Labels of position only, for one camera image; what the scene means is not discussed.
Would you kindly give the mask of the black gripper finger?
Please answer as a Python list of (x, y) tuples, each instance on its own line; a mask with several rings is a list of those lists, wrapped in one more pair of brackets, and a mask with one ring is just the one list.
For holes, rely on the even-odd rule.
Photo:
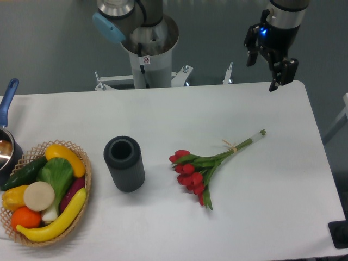
[(255, 24), (249, 27), (244, 40), (244, 46), (247, 48), (248, 59), (246, 66), (250, 67), (256, 63), (259, 47), (257, 46), (258, 33), (260, 24)]
[(294, 80), (299, 61), (297, 59), (283, 60), (278, 65), (273, 64), (271, 68), (272, 82), (269, 91), (273, 92), (279, 86), (284, 86)]

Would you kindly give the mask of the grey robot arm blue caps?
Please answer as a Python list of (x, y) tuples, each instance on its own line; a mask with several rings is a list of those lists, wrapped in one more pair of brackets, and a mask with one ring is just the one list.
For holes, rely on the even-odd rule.
[[(261, 55), (272, 74), (269, 91), (294, 80), (299, 61), (288, 50), (299, 31), (309, 1), (269, 1), (260, 21), (249, 27), (243, 45), (246, 65)], [(97, 1), (92, 22), (99, 33), (128, 52), (137, 89), (187, 84), (192, 67), (172, 72), (172, 50), (179, 39), (175, 21), (163, 13), (163, 1)]]

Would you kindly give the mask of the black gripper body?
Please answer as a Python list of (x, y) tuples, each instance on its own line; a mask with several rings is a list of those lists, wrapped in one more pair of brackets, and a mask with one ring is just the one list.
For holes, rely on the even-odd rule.
[(260, 54), (266, 59), (268, 54), (274, 60), (283, 60), (293, 44), (300, 26), (282, 29), (266, 23), (258, 33)]

